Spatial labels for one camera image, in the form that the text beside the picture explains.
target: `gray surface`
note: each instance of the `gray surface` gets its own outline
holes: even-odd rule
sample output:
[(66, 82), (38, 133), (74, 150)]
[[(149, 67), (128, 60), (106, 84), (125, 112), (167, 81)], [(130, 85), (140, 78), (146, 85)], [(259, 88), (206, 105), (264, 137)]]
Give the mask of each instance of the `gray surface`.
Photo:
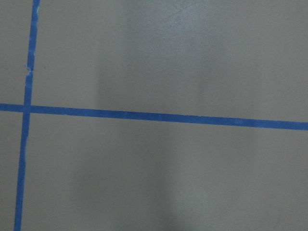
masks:
[(307, 121), (308, 2), (43, 0), (33, 103)]
[(32, 115), (23, 230), (304, 231), (307, 139)]
[(22, 115), (0, 112), (0, 230), (14, 225)]
[(0, 0), (0, 103), (23, 104), (31, 0)]
[[(307, 1), (42, 0), (33, 104), (307, 121)], [(30, 0), (0, 1), (22, 103)], [(0, 230), (21, 114), (0, 112)], [(31, 115), (23, 231), (306, 231), (306, 131)]]

